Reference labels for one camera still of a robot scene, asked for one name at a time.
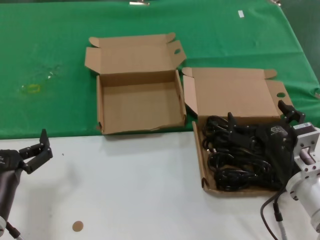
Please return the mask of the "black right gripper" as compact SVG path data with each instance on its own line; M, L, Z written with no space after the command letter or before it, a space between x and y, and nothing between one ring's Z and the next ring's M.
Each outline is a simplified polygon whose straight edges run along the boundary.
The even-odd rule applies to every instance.
M305 114L295 109L293 105L278 101L282 117L278 123L269 124L237 124L231 112L227 114L227 131L229 142L241 148L255 148L259 140L263 143L266 157L274 168L281 184L286 186L294 171L293 163L293 123L305 122Z

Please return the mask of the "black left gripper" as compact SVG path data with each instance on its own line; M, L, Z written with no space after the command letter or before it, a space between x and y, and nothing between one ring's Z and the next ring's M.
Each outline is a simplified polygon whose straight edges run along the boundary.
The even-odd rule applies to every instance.
M39 143L20 150L0 151L0 216L8 218L16 190L20 184L22 170L32 174L53 158L46 129L41 131Z

